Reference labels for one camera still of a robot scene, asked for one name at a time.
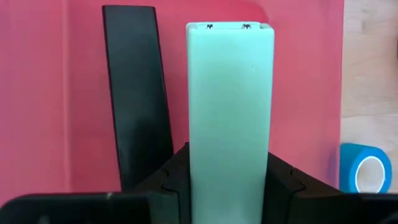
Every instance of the blue tape roll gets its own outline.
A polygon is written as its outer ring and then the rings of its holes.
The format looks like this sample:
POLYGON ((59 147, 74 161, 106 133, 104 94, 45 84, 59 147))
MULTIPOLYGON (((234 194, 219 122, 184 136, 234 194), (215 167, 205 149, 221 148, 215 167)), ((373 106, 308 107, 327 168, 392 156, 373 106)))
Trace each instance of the blue tape roll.
POLYGON ((340 146, 341 191, 346 193, 358 193, 360 191, 356 184, 358 181, 359 166, 369 158, 373 158, 375 161, 381 161, 384 168, 384 180, 382 180, 379 193, 386 193, 389 190, 392 179, 392 166, 386 153, 377 147, 344 143, 340 146))

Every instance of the pink surface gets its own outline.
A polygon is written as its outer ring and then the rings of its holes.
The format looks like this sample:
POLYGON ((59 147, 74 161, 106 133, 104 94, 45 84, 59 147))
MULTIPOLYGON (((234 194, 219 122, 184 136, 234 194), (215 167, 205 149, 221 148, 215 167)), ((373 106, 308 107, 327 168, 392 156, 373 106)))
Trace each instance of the pink surface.
POLYGON ((176 149, 188 141, 185 24, 268 20, 276 34, 270 150, 337 185, 342 0, 0 0, 0 203, 119 190, 103 4, 157 8, 176 149))

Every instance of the black panel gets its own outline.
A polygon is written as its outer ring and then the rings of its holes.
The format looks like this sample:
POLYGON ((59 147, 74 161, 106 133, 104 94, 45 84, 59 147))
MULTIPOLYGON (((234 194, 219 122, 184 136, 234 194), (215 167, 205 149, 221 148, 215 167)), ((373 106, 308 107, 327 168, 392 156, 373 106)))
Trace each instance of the black panel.
POLYGON ((155 9, 103 7, 122 190, 173 155, 155 9))

